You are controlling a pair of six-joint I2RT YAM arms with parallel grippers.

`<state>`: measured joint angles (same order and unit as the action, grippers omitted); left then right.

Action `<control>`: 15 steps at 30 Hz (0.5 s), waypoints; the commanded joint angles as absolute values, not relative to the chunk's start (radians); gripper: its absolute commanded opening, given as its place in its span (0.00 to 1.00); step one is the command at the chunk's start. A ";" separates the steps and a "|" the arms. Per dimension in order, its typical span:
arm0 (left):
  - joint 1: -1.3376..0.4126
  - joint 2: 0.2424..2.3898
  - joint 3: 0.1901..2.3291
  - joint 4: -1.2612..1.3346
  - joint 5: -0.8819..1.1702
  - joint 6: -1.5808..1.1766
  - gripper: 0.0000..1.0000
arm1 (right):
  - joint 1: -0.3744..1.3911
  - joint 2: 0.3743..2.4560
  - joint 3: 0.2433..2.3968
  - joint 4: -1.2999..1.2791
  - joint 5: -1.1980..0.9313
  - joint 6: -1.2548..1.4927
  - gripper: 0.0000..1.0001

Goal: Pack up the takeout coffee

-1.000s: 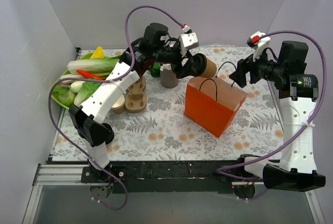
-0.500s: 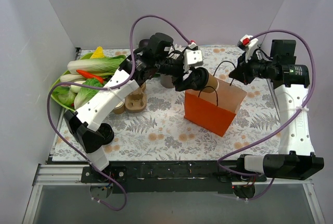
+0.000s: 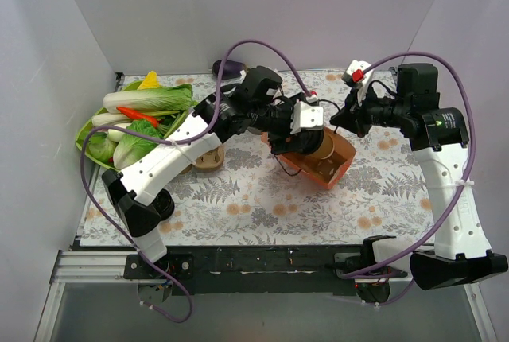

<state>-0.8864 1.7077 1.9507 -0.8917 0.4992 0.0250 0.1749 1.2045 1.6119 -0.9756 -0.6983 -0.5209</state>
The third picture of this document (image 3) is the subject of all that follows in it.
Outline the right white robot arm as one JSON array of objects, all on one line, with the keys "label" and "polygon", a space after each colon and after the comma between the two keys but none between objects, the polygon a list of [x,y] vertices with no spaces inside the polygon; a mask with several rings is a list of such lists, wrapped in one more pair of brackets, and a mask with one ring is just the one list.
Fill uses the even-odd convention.
[{"label": "right white robot arm", "polygon": [[480,224],[469,180],[473,141],[462,113],[439,106],[438,70],[432,64],[402,64],[395,91],[379,97],[365,61],[343,74],[351,88],[333,126],[360,137],[373,126],[392,127],[408,139],[431,203],[433,247],[412,247],[394,236],[363,241],[359,265],[349,276],[378,276],[387,267],[411,274],[423,290],[480,282],[507,272],[505,255],[492,251]]}]

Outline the orange paper bag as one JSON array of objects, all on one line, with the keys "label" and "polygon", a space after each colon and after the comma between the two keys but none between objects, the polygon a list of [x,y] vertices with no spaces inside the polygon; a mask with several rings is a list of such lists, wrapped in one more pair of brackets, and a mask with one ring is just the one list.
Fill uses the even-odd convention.
[{"label": "orange paper bag", "polygon": [[[257,117],[253,119],[254,128],[258,129],[258,111]],[[324,132],[329,133],[334,141],[334,153],[331,157],[319,160],[298,153],[287,153],[274,155],[278,161],[282,161],[293,167],[298,173],[303,173],[310,180],[315,181],[323,188],[331,189],[347,172],[356,155],[355,147],[336,131],[331,130],[325,125],[324,110],[324,129],[318,130],[318,146],[324,137]],[[267,133],[262,132],[262,141],[270,146]]]}]

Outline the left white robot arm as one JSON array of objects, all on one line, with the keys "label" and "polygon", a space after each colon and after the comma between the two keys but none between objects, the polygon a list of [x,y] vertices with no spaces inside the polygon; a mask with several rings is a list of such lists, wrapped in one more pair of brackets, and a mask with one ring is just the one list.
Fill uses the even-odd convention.
[{"label": "left white robot arm", "polygon": [[281,86],[282,78],[273,70],[252,68],[242,82],[199,102],[165,143],[118,172],[103,173],[108,199],[151,278],[161,278],[169,269],[158,225],[173,214],[175,204],[165,186],[199,157],[250,128],[269,136],[275,155],[317,151],[324,140],[324,110],[317,96],[277,96]]}]

